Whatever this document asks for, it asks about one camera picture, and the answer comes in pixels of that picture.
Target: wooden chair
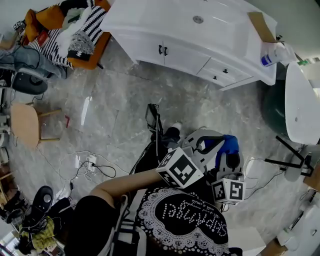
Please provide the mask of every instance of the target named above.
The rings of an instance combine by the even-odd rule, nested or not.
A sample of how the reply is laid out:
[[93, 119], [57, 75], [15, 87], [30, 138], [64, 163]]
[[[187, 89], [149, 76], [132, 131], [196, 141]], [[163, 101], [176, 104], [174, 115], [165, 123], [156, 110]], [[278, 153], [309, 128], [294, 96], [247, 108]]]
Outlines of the wooden chair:
[[41, 142], [56, 142], [60, 138], [42, 138], [41, 118], [61, 112], [61, 108], [47, 113], [39, 113], [32, 103], [14, 103], [11, 106], [11, 128], [14, 136], [35, 149]]
[[4, 188], [2, 187], [1, 181], [11, 175], [12, 175], [12, 172], [9, 172], [8, 174], [0, 177], [0, 203], [3, 203], [4, 205], [8, 202], [8, 198], [4, 191]]

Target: white marker cube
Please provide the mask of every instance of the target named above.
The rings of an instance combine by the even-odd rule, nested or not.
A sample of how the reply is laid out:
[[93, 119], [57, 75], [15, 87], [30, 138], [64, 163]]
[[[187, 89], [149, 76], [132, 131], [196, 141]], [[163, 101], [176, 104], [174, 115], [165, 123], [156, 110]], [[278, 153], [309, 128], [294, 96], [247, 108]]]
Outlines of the white marker cube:
[[156, 171], [170, 187], [181, 189], [204, 176], [180, 147], [169, 152]]
[[246, 183], [222, 178], [211, 184], [215, 203], [236, 204], [245, 199]]

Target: orange cushion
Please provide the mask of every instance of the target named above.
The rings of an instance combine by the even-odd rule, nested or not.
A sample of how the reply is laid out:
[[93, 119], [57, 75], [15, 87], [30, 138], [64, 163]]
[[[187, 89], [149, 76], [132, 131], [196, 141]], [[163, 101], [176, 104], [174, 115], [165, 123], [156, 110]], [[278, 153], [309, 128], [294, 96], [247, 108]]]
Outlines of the orange cushion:
[[29, 9], [25, 15], [25, 24], [34, 24], [37, 23], [36, 14], [33, 10]]
[[110, 9], [110, 4], [107, 0], [94, 0], [94, 5], [102, 7], [106, 12]]
[[38, 22], [48, 30], [61, 29], [65, 19], [57, 5], [40, 11], [35, 16]]
[[28, 24], [25, 27], [25, 34], [29, 42], [32, 42], [37, 38], [37, 36], [39, 35], [39, 32], [33, 24]]

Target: drain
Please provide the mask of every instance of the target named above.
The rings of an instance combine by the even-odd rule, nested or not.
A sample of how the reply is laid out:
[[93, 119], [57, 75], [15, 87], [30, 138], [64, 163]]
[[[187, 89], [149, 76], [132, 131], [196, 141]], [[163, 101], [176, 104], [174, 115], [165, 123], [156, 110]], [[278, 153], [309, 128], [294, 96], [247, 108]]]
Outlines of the drain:
[[201, 16], [194, 16], [193, 21], [195, 23], [201, 24], [202, 22], [204, 22], [204, 18], [202, 18]]

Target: gray tile floor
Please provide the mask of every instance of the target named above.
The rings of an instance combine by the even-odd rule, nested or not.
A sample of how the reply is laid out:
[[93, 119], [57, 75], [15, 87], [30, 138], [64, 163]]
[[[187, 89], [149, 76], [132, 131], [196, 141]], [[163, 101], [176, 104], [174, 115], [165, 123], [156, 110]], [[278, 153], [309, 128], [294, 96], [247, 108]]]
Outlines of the gray tile floor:
[[[68, 155], [75, 151], [101, 154], [129, 172], [149, 141], [145, 121], [148, 103], [159, 104], [164, 128], [179, 121], [183, 123], [183, 135], [207, 126], [237, 136], [247, 162], [250, 157], [281, 160], [288, 153], [261, 116], [266, 85], [252, 83], [221, 92], [210, 82], [173, 69], [145, 62], [134, 65], [113, 38], [100, 63], [105, 69], [79, 68], [71, 70], [66, 80], [51, 81], [43, 99], [34, 101], [42, 112], [62, 108], [60, 114], [46, 118], [42, 126], [43, 138], [59, 137], [60, 141], [41, 143], [38, 149], [30, 150], [19, 138], [17, 146], [13, 146], [11, 136], [11, 169], [29, 199], [43, 185], [51, 186], [55, 193], [63, 188], [65, 182], [57, 173], [60, 171], [65, 179], [75, 175], [75, 155]], [[32, 98], [16, 92], [13, 102], [28, 103]], [[6, 99], [10, 100], [9, 90]], [[89, 105], [82, 124], [85, 99]], [[65, 115], [70, 117], [68, 128]], [[79, 155], [85, 161], [88, 153]], [[102, 157], [98, 157], [97, 163], [108, 164]], [[262, 161], [251, 164], [248, 176], [259, 179], [255, 188], [264, 186], [278, 172], [277, 166]], [[125, 174], [113, 166], [117, 176]], [[104, 171], [113, 175], [110, 169]], [[72, 198], [79, 200], [95, 183], [103, 181], [100, 174], [87, 179], [81, 175], [74, 180]], [[247, 181], [248, 197], [254, 190], [250, 188], [258, 181]], [[299, 198], [306, 189], [302, 179], [291, 183], [283, 174], [279, 175], [250, 199], [224, 213], [228, 228], [256, 227], [267, 243], [298, 215]]]

